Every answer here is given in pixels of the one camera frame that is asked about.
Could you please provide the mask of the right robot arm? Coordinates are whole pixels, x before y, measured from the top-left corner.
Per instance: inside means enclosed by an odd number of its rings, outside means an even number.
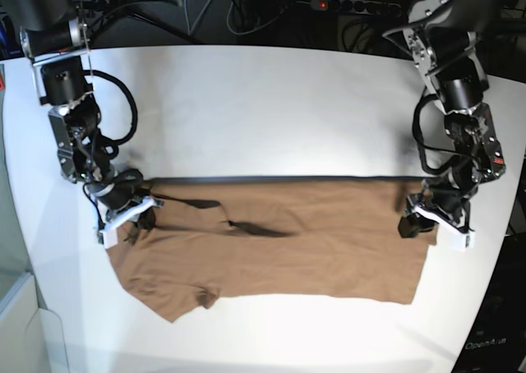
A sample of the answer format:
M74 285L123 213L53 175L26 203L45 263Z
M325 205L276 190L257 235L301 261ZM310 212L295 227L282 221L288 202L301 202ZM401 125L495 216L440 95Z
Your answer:
M122 172L112 164L119 146L136 133L138 108L130 90L116 77L84 67L90 57L88 27L73 0L1 0L7 14L20 27L21 49L30 60L35 88L57 144L62 176L80 183L88 201L104 213L96 214L99 244L109 249L118 244L118 229L125 223L153 228L156 208L162 201L142 187L136 168ZM118 140L102 134L101 112L89 78L114 83L131 110L129 132Z

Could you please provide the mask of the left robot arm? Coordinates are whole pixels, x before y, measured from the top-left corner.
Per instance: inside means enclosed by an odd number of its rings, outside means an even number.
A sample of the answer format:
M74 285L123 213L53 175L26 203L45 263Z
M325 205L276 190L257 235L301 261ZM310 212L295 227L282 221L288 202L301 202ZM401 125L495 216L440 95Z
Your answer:
M472 247L470 200L480 185L505 174L501 143L484 101L489 82L476 50L504 4L505 0L414 0L407 23L382 35L393 42L395 34L402 34L406 43L402 49L425 84L413 112L412 134L428 177L419 192L407 197L398 225L402 238L440 226L458 248ZM431 146L421 128L422 110L428 104L442 112L445 133L453 143L449 159L438 168L427 162Z

